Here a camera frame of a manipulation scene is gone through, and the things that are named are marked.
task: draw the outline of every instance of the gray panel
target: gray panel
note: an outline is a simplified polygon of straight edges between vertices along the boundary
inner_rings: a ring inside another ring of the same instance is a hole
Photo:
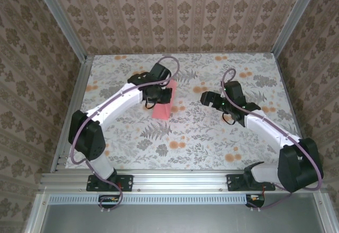
[[[273,194],[267,204],[281,195]],[[294,194],[260,212],[244,205],[50,205],[42,232],[324,232],[312,194]]]

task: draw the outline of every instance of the floral wallpaper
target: floral wallpaper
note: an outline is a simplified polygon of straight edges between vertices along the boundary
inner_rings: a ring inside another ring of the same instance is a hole
[[[220,80],[235,68],[248,102],[297,134],[278,67],[271,53],[172,54],[180,61],[169,120],[153,119],[145,102],[108,124],[104,131],[111,165],[124,169],[243,169],[260,161],[278,161],[279,150],[240,124],[228,125],[222,113],[200,103],[205,91],[221,92]],[[151,70],[161,54],[95,56],[81,109],[90,110],[114,93],[135,73]],[[161,62],[175,72],[170,59]],[[232,123],[230,115],[225,119]],[[76,153],[80,160],[81,153]],[[82,168],[70,158],[67,168]]]
[[[339,215],[339,0],[311,0],[278,61],[301,131],[317,142]]]
[[[0,0],[0,232],[24,228],[78,69],[43,0]]]
[[[296,0],[58,0],[88,54],[271,51]]]

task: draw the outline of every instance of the table surface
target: table surface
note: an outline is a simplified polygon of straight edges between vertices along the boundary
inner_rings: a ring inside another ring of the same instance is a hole
[[[95,56],[81,110],[87,111],[116,93],[127,79],[150,71],[163,55]],[[105,155],[124,169],[243,169],[255,162],[278,160],[278,152],[252,131],[223,122],[222,113],[201,105],[204,91],[220,93],[220,80],[235,68],[248,102],[287,131],[297,134],[278,67],[270,53],[173,54],[180,61],[169,120],[153,119],[142,102],[125,111],[105,130]],[[162,64],[172,73],[176,63]],[[75,154],[76,160],[82,158]],[[84,168],[68,159],[66,168]]]

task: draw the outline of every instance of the pink block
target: pink block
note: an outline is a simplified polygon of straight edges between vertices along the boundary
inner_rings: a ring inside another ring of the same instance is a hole
[[[152,118],[168,120],[171,115],[171,108],[174,102],[175,90],[176,90],[176,81],[172,80],[166,86],[167,88],[172,89],[172,98],[171,101],[167,104],[156,104],[153,109]]]

